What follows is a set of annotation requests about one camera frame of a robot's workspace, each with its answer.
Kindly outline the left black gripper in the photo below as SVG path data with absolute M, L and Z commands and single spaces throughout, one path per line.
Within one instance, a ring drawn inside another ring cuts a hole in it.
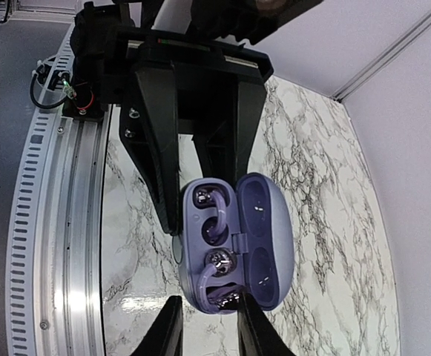
M 273 67 L 240 45 L 157 30 L 107 36 L 102 101 L 119 104 L 119 137 L 141 173 L 162 230 L 180 232 L 180 134 L 232 148 L 233 180 L 248 170 Z

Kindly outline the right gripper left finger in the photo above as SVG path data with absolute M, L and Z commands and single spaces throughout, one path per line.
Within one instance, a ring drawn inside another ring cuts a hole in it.
M 133 356 L 182 355 L 183 313 L 181 296 L 170 296 Z

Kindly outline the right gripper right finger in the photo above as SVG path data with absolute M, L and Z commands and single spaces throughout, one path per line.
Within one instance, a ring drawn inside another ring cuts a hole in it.
M 242 293 L 237 309 L 240 355 L 291 355 L 273 325 L 249 293 Z

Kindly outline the purple clip earbud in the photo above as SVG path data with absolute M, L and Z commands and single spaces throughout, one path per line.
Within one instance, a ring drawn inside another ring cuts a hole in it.
M 214 248 L 204 259 L 197 281 L 197 302 L 206 314 L 230 314 L 237 310 L 245 287 L 236 281 L 238 259 L 227 248 Z
M 204 214 L 201 234 L 211 246 L 222 245 L 228 238 L 228 191 L 220 184 L 198 185 L 192 196 L 194 207 Z

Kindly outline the purple earbud charging case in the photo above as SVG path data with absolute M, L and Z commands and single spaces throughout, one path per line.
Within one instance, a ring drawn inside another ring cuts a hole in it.
M 211 246 L 203 239 L 205 214 L 194 207 L 192 200 L 198 185 L 210 183 L 223 186 L 230 197 L 228 238 L 219 246 Z M 250 173 L 231 187 L 221 179 L 202 178 L 182 190 L 182 230 L 173 239 L 173 255 L 185 298 L 200 312 L 197 281 L 205 256 L 214 248 L 227 248 L 236 254 L 235 280 L 242 283 L 243 292 L 251 294 L 262 310 L 271 311 L 281 304 L 292 284 L 295 249 L 288 205 L 272 180 Z

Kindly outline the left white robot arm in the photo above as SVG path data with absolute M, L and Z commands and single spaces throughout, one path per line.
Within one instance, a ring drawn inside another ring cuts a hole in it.
M 70 35 L 72 91 L 62 113 L 101 122 L 121 108 L 119 136 L 166 234 L 180 232 L 179 136 L 194 138 L 204 177 L 235 184 L 249 157 L 273 74 L 253 46 L 315 1 L 128 1 L 83 4 Z

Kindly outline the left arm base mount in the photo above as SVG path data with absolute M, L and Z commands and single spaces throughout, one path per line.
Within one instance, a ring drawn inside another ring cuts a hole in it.
M 30 82 L 30 100 L 39 109 L 61 109 L 63 116 L 79 121 L 101 122 L 105 115 L 102 107 L 101 78 L 103 57 L 108 31 L 118 23 L 117 14 L 109 7 L 95 7 L 87 2 L 74 18 L 69 38 L 73 54 L 70 70 L 50 73 L 50 65 L 39 62 Z M 50 78 L 49 88 L 62 86 L 62 98 L 42 103 L 35 96 L 35 84 Z

